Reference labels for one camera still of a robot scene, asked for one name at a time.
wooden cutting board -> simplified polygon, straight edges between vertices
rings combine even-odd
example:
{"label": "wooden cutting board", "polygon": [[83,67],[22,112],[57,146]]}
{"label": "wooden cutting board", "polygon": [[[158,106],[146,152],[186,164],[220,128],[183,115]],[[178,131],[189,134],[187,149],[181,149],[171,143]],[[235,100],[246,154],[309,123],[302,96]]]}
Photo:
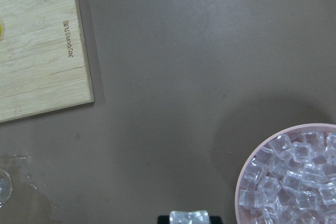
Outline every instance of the wooden cutting board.
{"label": "wooden cutting board", "polygon": [[78,0],[0,0],[0,122],[93,102]]}

ice cube in holder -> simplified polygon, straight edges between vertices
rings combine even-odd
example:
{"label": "ice cube in holder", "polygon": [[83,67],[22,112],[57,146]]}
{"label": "ice cube in holder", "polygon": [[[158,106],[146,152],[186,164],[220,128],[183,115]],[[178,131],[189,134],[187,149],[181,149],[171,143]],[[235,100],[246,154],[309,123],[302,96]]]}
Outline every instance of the ice cube in holder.
{"label": "ice cube in holder", "polygon": [[297,211],[295,211],[292,207],[286,206],[278,211],[278,218],[279,223],[286,224],[294,222],[296,219],[298,219],[298,214]]}
{"label": "ice cube in holder", "polygon": [[306,186],[317,188],[322,179],[321,167],[314,164],[305,164],[302,173],[302,183]]}
{"label": "ice cube in holder", "polygon": [[303,141],[311,144],[311,148],[315,152],[324,151],[324,134],[319,131],[303,132]]}
{"label": "ice cube in holder", "polygon": [[282,187],[286,191],[296,193],[297,191],[299,191],[301,181],[302,181],[301,174],[287,171],[282,181]]}
{"label": "ice cube in holder", "polygon": [[295,162],[308,162],[311,158],[311,144],[294,142],[292,155]]}
{"label": "ice cube in holder", "polygon": [[271,159],[274,157],[274,151],[272,149],[262,147],[257,153],[256,153],[256,161],[264,164],[265,166],[269,166]]}
{"label": "ice cube in holder", "polygon": [[316,193],[312,191],[300,191],[296,194],[296,205],[299,209],[313,209],[317,210],[319,203],[318,203],[318,196]]}
{"label": "ice cube in holder", "polygon": [[283,159],[279,159],[278,157],[274,157],[271,160],[271,164],[269,166],[269,172],[276,177],[277,179],[281,179],[287,172],[287,162]]}
{"label": "ice cube in holder", "polygon": [[280,190],[281,187],[276,178],[266,176],[258,184],[258,191],[265,193],[268,200],[275,200]]}
{"label": "ice cube in holder", "polygon": [[278,157],[285,158],[289,155],[289,150],[292,147],[292,142],[289,136],[283,134],[270,141],[268,145],[272,148],[272,150]]}
{"label": "ice cube in holder", "polygon": [[288,169],[295,173],[302,173],[305,167],[304,163],[294,161],[293,157],[289,157],[287,160]]}
{"label": "ice cube in holder", "polygon": [[247,191],[255,191],[257,189],[257,183],[252,182],[246,176],[242,177],[242,181],[240,182],[240,187]]}
{"label": "ice cube in holder", "polygon": [[262,164],[257,161],[251,161],[244,172],[244,177],[253,183],[258,183],[264,175],[265,169]]}
{"label": "ice cube in holder", "polygon": [[260,216],[251,221],[251,224],[273,224],[273,221],[270,218],[265,218],[264,216]]}
{"label": "ice cube in holder", "polygon": [[266,202],[265,194],[259,191],[239,190],[239,204],[247,209],[261,208]]}
{"label": "ice cube in holder", "polygon": [[336,204],[336,185],[334,183],[320,184],[319,192],[325,205]]}
{"label": "ice cube in holder", "polygon": [[324,165],[328,162],[325,152],[312,153],[312,162],[316,165]]}
{"label": "ice cube in holder", "polygon": [[327,155],[336,157],[336,134],[330,133],[327,136]]}
{"label": "ice cube in holder", "polygon": [[334,164],[324,164],[322,166],[323,175],[328,179],[336,178],[336,165]]}

table surface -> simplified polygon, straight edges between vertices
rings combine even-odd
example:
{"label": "table surface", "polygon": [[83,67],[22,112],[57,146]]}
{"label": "table surface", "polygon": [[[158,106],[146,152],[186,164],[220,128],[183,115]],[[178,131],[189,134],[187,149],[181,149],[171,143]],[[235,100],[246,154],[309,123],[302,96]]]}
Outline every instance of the table surface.
{"label": "table surface", "polygon": [[253,149],[336,122],[336,0],[79,2],[96,101],[0,124],[2,223],[235,223]]}

